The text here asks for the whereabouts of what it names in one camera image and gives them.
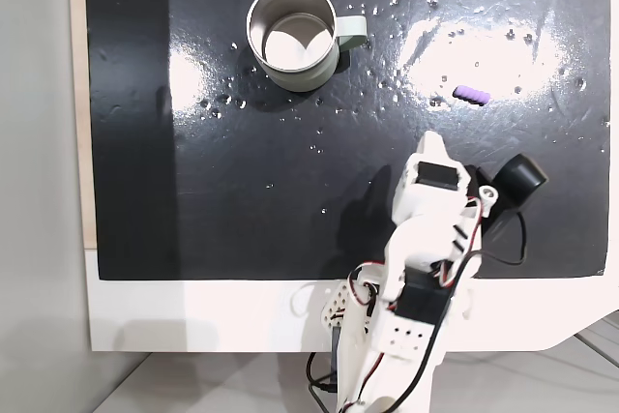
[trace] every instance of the wire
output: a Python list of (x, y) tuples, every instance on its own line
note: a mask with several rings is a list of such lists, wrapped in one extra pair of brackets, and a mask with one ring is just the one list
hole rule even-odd
[[(475, 202), (477, 204), (477, 211), (475, 213), (475, 225), (473, 226), (473, 232), (471, 233), (471, 240), (466, 247), (466, 252), (462, 255), (465, 256), (467, 253), (471, 252), (473, 247), (475, 246), (475, 236), (477, 235), (477, 231), (482, 224), (482, 216), (484, 214), (484, 204), (477, 197), (468, 197), (469, 203)], [(447, 260), (443, 260), (441, 263), (440, 273), (438, 275), (438, 283), (441, 287), (449, 287), (454, 283), (454, 278), (456, 274), (453, 274), (449, 279), (449, 273), (454, 269), (454, 266), (450, 270), (447, 269)]]
[(365, 261), (363, 263), (361, 263), (359, 266), (357, 266), (357, 268), (355, 268), (354, 270), (352, 270), (349, 274), (348, 274), (348, 287), (350, 287), (350, 293), (352, 294), (352, 296), (354, 297), (354, 299), (357, 301), (357, 303), (359, 305), (361, 305), (362, 307), (367, 307), (369, 305), (369, 303), (372, 301), (372, 299), (376, 296), (376, 294), (378, 294), (378, 290), (376, 289), (376, 286), (374, 284), (364, 284), (365, 287), (368, 287), (371, 285), (374, 289), (374, 294), (372, 296), (371, 294), (371, 289), (370, 289), (370, 295), (369, 295), (369, 299), (367, 302), (363, 302), (360, 298), (359, 298), (359, 294), (357, 294), (357, 291), (355, 290), (355, 286), (352, 280), (352, 275), (357, 271), (357, 270), (361, 270), (364, 266), (368, 266), (368, 265), (383, 265), (381, 262), (379, 261)]
[(330, 394), (336, 393), (338, 391), (337, 384), (325, 384), (322, 382), (325, 379), (328, 379), (336, 375), (338, 373), (336, 370), (330, 372), (329, 374), (325, 374), (324, 376), (319, 377), (318, 379), (314, 379), (313, 376), (311, 375), (311, 364), (313, 363), (313, 359), (315, 357), (316, 357), (316, 352), (311, 352), (308, 357), (308, 362), (306, 363), (306, 378), (308, 379), (308, 382), (310, 383), (309, 385), (311, 387), (316, 387), (320, 389), (321, 391), (328, 392)]
[(527, 253), (527, 233), (526, 233), (526, 221), (524, 220), (524, 216), (518, 211), (516, 213), (518, 216), (518, 221), (520, 222), (520, 260), (517, 262), (518, 265), (521, 265), (526, 261), (526, 253)]
[(308, 390), (311, 396), (313, 397), (313, 399), (316, 400), (316, 403), (318, 403), (318, 406), (322, 410), (322, 413), (330, 413), (327, 407), (325, 406), (324, 402), (320, 399), (316, 391), (314, 391), (313, 386), (311, 384), (308, 385)]
[(434, 344), (436, 343), (438, 332), (441, 329), (443, 320), (445, 319), (445, 316), (447, 315), (447, 311), (449, 310), (449, 307), (451, 305), (451, 300), (454, 297), (454, 293), (456, 292), (457, 284), (459, 283), (460, 278), (462, 277), (462, 273), (464, 272), (466, 265), (471, 260), (471, 258), (473, 258), (475, 255), (489, 256), (489, 254), (486, 251), (479, 249), (476, 251), (470, 251), (464, 256), (464, 258), (462, 258), (462, 263), (457, 268), (456, 277), (454, 278), (454, 285), (452, 285), (449, 289), (449, 294), (448, 294), (449, 304), (445, 306), (445, 308), (443, 309), (443, 312), (438, 318), (438, 321), (436, 322), (436, 325), (434, 326), (432, 334), (429, 337), (429, 341), (427, 342), (427, 348), (426, 348), (426, 352), (424, 353), (424, 358), (422, 359), (422, 362), (420, 363), (419, 368), (417, 369), (417, 373), (415, 374), (415, 377), (413, 377), (413, 380), (408, 385), (406, 390), (402, 393), (402, 395), (399, 396), (399, 398), (394, 402), (394, 404), (391, 405), (389, 408), (387, 408), (383, 413), (394, 413), (404, 403), (404, 401), (408, 398), (408, 396), (411, 395), (411, 393), (415, 390), (415, 388), (419, 384), (419, 381), (421, 380), (422, 376), (424, 375), (424, 371), (426, 370), (429, 356), (432, 353), (432, 348), (434, 348)]
[(604, 352), (603, 350), (601, 350), (600, 347), (598, 347), (595, 343), (590, 342), (589, 340), (587, 340), (586, 338), (584, 338), (580, 333), (576, 333), (574, 334), (574, 337), (577, 338), (578, 340), (580, 340), (582, 343), (584, 343), (587, 347), (589, 347), (591, 350), (593, 350), (594, 352), (596, 352), (598, 355), (600, 355), (602, 358), (604, 358), (607, 362), (609, 362), (610, 364), (612, 364), (614, 367), (619, 368), (619, 362), (617, 362), (614, 358), (612, 358), (610, 355), (608, 355), (606, 352)]

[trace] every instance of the white wall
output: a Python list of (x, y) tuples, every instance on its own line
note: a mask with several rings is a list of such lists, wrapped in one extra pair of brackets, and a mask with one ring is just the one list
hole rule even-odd
[(0, 411), (93, 411), (143, 358), (89, 351), (69, 0), (0, 0)]

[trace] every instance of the floor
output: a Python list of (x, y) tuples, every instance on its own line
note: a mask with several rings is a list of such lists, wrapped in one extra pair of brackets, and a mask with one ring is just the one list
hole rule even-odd
[[(582, 332), (619, 360), (619, 317)], [(317, 413), (307, 354), (153, 354), (96, 413)], [(316, 373), (327, 371), (323, 358)], [(334, 395), (325, 395), (333, 411)], [(544, 352), (450, 354), (431, 413), (616, 412), (619, 369), (569, 338)]]

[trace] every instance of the wooden edge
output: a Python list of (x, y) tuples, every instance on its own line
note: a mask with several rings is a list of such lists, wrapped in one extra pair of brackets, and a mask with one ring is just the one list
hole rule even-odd
[(90, 85), (86, 0), (70, 0), (71, 38), (74, 62), (75, 128), (79, 162), (79, 192), (84, 248), (97, 248), (95, 185), (90, 132)]

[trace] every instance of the white platform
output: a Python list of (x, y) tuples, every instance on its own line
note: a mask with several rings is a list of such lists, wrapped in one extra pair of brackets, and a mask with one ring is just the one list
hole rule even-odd
[[(619, 23), (619, 0), (611, 0)], [(611, 34), (611, 63), (619, 35)], [(619, 121), (611, 67), (611, 121)], [(475, 280), (475, 310), (451, 328), (450, 351), (549, 348), (619, 309), (617, 127), (611, 127), (610, 219), (603, 276), (568, 280)], [(94, 350), (327, 351), (319, 314), (335, 281), (102, 281), (97, 252), (86, 251)]]

